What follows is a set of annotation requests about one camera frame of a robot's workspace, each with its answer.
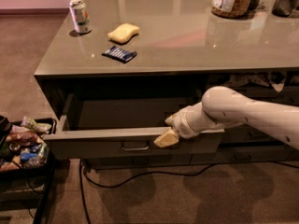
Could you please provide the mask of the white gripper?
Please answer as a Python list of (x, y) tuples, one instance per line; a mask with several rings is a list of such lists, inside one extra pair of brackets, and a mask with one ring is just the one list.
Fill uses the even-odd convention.
[(191, 106), (184, 107), (179, 112), (169, 116), (165, 123), (172, 126), (166, 132), (160, 134), (153, 143), (160, 148), (170, 147), (179, 141), (179, 137), (193, 138), (200, 133), (199, 121), (201, 112)]

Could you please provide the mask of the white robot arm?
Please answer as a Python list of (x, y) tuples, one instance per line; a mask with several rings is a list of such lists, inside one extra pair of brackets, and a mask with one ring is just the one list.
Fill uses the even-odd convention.
[(208, 89), (199, 103), (168, 117), (169, 130), (154, 140), (158, 147), (173, 146), (203, 131), (247, 124), (284, 144), (299, 149), (299, 108), (250, 99), (223, 86)]

